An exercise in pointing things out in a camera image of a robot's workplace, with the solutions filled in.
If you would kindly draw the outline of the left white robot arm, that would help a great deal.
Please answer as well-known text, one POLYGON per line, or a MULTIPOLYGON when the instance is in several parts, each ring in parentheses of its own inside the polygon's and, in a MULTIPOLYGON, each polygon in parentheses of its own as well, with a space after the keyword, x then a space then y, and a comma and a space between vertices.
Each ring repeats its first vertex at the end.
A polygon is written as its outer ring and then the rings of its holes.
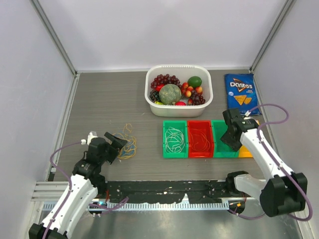
POLYGON ((102 198, 107 189, 101 169, 105 162, 112 163, 126 146, 127 140, 106 132, 98 137, 92 131, 86 139, 79 141, 87 145, 74 166, 71 176, 66 176, 68 185, 57 204, 40 224, 33 224, 29 231, 30 239, 70 239, 81 216, 94 198, 102 198))

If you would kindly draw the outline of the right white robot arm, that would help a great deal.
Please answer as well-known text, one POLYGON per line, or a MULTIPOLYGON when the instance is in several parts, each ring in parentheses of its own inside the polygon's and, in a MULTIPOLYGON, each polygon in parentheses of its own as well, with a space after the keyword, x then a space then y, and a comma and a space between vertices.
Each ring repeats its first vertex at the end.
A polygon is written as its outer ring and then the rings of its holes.
POLYGON ((252 177, 246 171, 229 173, 226 177, 225 191, 235 197, 245 193, 258 200, 268 217, 292 214, 310 207, 307 198, 308 180, 303 173, 295 173, 270 146, 262 132, 262 124, 244 115, 238 108, 223 112, 226 132, 221 141, 238 151, 246 147, 261 169, 265 181, 252 177))

